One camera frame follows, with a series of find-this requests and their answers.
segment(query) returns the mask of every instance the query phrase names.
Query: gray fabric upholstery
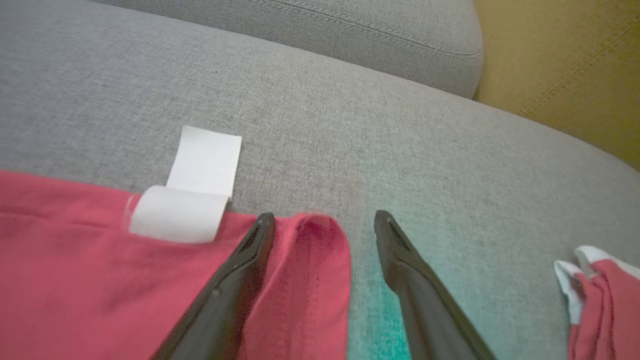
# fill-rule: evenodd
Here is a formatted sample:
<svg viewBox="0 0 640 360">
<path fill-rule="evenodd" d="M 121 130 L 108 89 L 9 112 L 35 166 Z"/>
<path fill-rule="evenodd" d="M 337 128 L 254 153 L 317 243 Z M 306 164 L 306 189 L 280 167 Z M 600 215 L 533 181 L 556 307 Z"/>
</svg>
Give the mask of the gray fabric upholstery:
<svg viewBox="0 0 640 360">
<path fill-rule="evenodd" d="M 408 357 L 373 217 L 389 210 L 500 359 L 565 359 L 554 259 L 640 265 L 640 174 L 405 79 L 80 0 L 0 3 L 0 168 L 142 192 L 183 124 L 241 135 L 232 210 L 323 211 L 353 258 L 350 359 Z"/>
<path fill-rule="evenodd" d="M 471 98 L 483 62 L 473 0 L 96 0 L 251 35 Z"/>
</svg>

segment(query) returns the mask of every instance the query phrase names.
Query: folded cloth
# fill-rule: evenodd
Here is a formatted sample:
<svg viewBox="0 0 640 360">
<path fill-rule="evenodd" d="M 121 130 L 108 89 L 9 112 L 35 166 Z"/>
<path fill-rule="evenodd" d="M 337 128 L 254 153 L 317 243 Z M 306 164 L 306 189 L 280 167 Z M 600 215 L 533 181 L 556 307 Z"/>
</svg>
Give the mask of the folded cloth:
<svg viewBox="0 0 640 360">
<path fill-rule="evenodd" d="M 554 265 L 569 305 L 569 359 L 637 359 L 640 269 L 592 246 L 578 247 L 575 255 L 580 267 Z"/>
<path fill-rule="evenodd" d="M 148 359 L 256 216 L 210 243 L 133 235 L 139 195 L 0 172 L 0 359 Z M 351 263 L 334 219 L 276 219 L 241 359 L 344 359 Z"/>
</svg>

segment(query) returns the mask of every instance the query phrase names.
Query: sofa armrest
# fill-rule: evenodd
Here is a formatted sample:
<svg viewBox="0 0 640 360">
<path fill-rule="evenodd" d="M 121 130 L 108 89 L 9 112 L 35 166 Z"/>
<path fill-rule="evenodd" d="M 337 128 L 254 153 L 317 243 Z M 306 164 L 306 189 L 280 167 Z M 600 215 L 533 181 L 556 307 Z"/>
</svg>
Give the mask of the sofa armrest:
<svg viewBox="0 0 640 360">
<path fill-rule="evenodd" d="M 485 47 L 475 100 L 640 169 L 640 3 L 475 3 Z"/>
</svg>

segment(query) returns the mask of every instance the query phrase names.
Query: white tag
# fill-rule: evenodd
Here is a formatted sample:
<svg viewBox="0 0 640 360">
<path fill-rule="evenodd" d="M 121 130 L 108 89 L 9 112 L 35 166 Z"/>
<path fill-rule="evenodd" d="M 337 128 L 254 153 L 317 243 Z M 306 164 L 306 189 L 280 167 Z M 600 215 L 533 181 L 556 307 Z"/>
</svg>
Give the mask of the white tag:
<svg viewBox="0 0 640 360">
<path fill-rule="evenodd" d="M 228 197 L 150 187 L 131 216 L 129 231 L 181 243 L 206 243 L 218 232 Z"/>
<path fill-rule="evenodd" d="M 129 232 L 168 241 L 213 241 L 231 199 L 240 136 L 182 127 L 166 187 L 152 186 L 131 216 Z"/>
<path fill-rule="evenodd" d="M 183 126 L 168 188 L 233 196 L 240 136 Z"/>
</svg>

